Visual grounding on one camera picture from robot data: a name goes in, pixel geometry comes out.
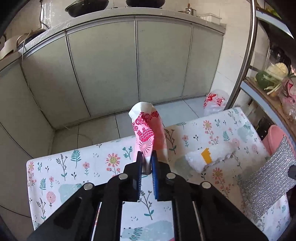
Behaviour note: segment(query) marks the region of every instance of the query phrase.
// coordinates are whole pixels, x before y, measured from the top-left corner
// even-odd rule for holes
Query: metal pole
[[[246,77],[251,60],[252,60],[252,56],[255,48],[256,36],[257,36],[257,26],[258,26],[258,22],[256,18],[255,0],[250,0],[250,7],[251,7],[250,30],[249,30],[249,38],[248,38],[246,52],[244,55],[244,60],[242,61],[242,67],[237,77],[237,81],[234,85],[234,88],[232,90],[232,93],[230,95],[230,98],[224,110],[230,109],[234,105],[237,99],[237,96],[239,95],[241,82]]]

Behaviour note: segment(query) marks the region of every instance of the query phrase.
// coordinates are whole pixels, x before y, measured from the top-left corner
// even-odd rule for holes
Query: metal screw
[[[128,175],[126,173],[121,173],[118,177],[120,180],[124,180],[128,178]]]
[[[209,182],[203,182],[202,187],[205,189],[209,189],[211,187],[211,184]]]
[[[83,186],[84,190],[91,190],[93,188],[93,184],[92,183],[86,183]]]
[[[176,177],[175,173],[170,172],[170,173],[167,174],[168,179],[174,179],[175,177]]]

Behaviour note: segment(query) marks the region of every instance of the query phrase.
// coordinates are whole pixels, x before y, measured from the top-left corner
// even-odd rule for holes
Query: pink plastic bag
[[[214,90],[210,92],[204,102],[204,116],[224,110],[229,95],[223,90]]]
[[[167,143],[163,123],[157,110],[151,103],[139,102],[128,113],[132,119],[136,134],[135,157],[141,151],[145,158],[143,172],[150,165],[152,151],[155,150],[159,161],[168,161]]]

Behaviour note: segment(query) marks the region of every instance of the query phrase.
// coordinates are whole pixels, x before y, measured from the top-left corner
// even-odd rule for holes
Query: yellow tape
[[[202,157],[204,158],[206,164],[210,164],[212,162],[211,153],[209,152],[209,148],[205,148],[205,150],[201,153]]]

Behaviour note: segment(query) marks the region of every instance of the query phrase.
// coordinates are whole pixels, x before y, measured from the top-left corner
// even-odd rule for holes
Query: stainless steel pot
[[[192,16],[196,16],[196,10],[191,7],[186,8],[186,13]]]

